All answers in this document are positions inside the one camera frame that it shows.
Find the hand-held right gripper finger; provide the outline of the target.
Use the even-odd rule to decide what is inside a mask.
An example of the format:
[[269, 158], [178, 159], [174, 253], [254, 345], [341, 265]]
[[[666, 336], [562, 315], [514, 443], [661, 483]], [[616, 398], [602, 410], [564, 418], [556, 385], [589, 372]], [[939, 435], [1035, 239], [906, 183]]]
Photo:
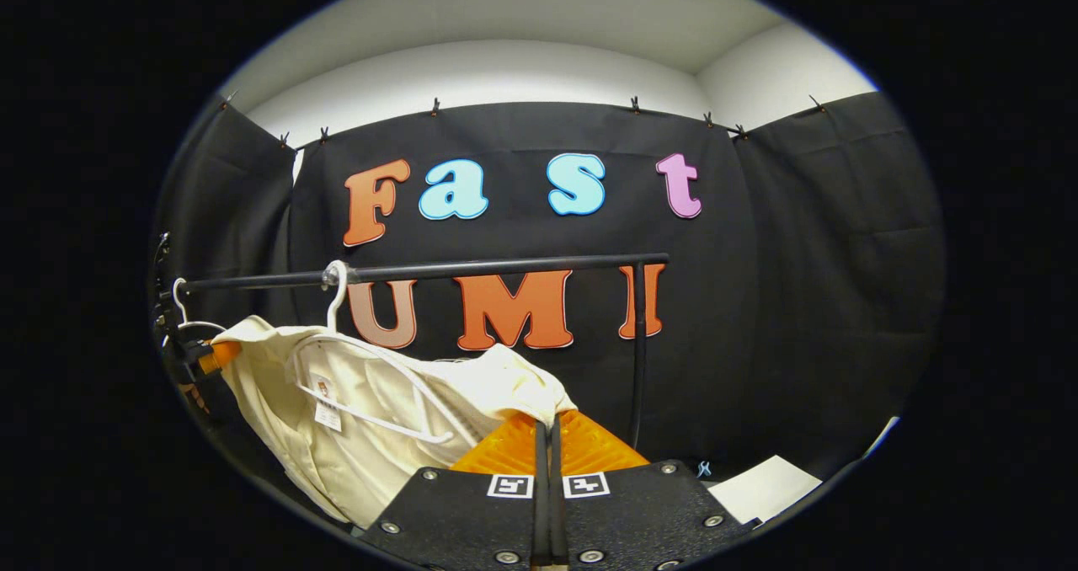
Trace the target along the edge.
[[547, 427], [515, 414], [448, 468], [421, 466], [360, 540], [412, 570], [549, 561]]
[[570, 570], [681, 570], [750, 537], [678, 460], [649, 462], [581, 410], [552, 430], [552, 544]]

